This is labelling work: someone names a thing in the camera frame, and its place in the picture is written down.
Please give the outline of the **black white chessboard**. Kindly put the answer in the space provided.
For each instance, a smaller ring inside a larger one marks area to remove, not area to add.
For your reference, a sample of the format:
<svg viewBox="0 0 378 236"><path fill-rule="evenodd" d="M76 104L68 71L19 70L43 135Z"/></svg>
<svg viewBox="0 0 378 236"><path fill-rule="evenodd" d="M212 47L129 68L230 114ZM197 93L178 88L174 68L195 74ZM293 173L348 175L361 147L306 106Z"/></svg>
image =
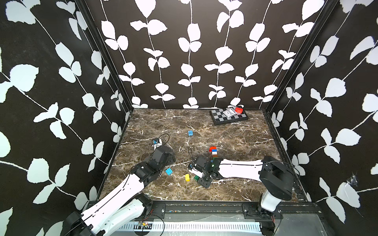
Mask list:
<svg viewBox="0 0 378 236"><path fill-rule="evenodd" d="M210 110L209 113L214 125L235 123L249 119L248 115L241 107L213 109Z"/></svg>

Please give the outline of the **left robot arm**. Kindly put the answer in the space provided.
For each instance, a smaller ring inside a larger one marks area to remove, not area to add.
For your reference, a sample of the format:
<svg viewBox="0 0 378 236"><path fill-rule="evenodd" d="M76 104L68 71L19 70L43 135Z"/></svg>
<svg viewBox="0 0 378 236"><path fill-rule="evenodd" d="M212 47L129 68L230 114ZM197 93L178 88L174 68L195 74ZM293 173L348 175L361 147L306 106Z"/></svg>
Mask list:
<svg viewBox="0 0 378 236"><path fill-rule="evenodd" d="M167 165L176 161L167 145L136 164L125 180L102 200L84 210L73 212L63 222L62 236L110 236L122 225L152 211L153 201L142 190L155 181Z"/></svg>

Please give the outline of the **small circuit board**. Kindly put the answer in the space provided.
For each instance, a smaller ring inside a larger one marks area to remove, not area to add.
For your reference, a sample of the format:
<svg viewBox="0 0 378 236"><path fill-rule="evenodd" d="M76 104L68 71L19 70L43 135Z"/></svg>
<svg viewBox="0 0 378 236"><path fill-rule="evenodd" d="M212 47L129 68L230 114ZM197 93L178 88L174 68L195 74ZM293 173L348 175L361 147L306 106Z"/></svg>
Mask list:
<svg viewBox="0 0 378 236"><path fill-rule="evenodd" d="M153 224L151 222L138 222L134 226L135 231L148 231L152 229Z"/></svg>

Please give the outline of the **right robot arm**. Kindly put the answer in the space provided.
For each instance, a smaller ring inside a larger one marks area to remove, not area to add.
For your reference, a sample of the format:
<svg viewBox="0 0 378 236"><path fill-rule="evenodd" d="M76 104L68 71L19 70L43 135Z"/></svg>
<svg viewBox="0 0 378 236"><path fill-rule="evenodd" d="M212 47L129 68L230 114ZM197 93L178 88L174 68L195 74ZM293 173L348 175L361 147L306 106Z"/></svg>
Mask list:
<svg viewBox="0 0 378 236"><path fill-rule="evenodd" d="M261 182L266 191L261 197L258 210L274 212L281 201L292 199L294 172L287 163L272 156L256 161L198 157L188 165L188 169L199 177L197 182L205 188L209 188L213 180L227 178Z"/></svg>

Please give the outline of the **black mounting rail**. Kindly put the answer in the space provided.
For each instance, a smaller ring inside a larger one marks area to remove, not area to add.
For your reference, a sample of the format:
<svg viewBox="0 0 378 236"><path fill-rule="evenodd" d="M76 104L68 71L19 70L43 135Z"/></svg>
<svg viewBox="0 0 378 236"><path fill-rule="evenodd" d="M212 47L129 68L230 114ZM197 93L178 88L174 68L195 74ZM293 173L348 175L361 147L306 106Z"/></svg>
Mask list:
<svg viewBox="0 0 378 236"><path fill-rule="evenodd" d="M243 215L245 219L255 221L273 221L282 219L284 214L317 214L321 209L315 203L281 202L271 213L258 209L258 202L211 202L211 201L153 201L152 208L147 210L164 218L173 214L215 214L215 215Z"/></svg>

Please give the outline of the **white perforated strip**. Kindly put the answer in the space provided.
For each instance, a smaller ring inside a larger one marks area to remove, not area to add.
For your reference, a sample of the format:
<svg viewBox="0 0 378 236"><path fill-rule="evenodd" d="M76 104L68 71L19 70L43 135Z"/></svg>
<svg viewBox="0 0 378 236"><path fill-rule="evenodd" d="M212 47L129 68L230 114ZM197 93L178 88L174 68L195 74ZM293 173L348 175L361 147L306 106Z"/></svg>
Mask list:
<svg viewBox="0 0 378 236"><path fill-rule="evenodd" d="M241 232L260 234L258 222L148 222L140 226L130 222L120 227L118 232Z"/></svg>

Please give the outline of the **red block on chessboard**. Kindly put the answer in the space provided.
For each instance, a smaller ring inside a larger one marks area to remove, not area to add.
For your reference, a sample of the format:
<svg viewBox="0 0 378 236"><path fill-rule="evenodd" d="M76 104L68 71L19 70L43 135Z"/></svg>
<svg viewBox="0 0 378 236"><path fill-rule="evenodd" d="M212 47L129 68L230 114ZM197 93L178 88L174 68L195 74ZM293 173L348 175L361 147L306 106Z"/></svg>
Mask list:
<svg viewBox="0 0 378 236"><path fill-rule="evenodd" d="M243 108L235 107L235 112L236 112L237 114L242 114L242 113L243 113Z"/></svg>

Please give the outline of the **cyan lego brick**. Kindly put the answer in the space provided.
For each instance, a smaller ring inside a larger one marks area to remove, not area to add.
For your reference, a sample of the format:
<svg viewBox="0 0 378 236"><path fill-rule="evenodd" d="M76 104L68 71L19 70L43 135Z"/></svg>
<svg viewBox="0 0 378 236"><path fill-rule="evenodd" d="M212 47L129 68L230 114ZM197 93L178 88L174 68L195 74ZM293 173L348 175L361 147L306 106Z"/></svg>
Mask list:
<svg viewBox="0 0 378 236"><path fill-rule="evenodd" d="M173 173L173 171L170 168L166 169L165 172L168 176L170 176Z"/></svg>

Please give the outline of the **playing card deck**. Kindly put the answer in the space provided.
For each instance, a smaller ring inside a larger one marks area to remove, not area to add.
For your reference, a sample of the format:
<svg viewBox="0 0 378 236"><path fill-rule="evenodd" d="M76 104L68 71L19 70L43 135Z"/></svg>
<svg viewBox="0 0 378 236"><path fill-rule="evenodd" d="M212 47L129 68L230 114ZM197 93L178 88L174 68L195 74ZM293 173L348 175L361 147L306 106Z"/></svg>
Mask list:
<svg viewBox="0 0 378 236"><path fill-rule="evenodd" d="M235 112L235 110L233 108L229 108L229 109L223 111L223 115L226 116L227 118L231 118L231 117L237 115L237 113Z"/></svg>

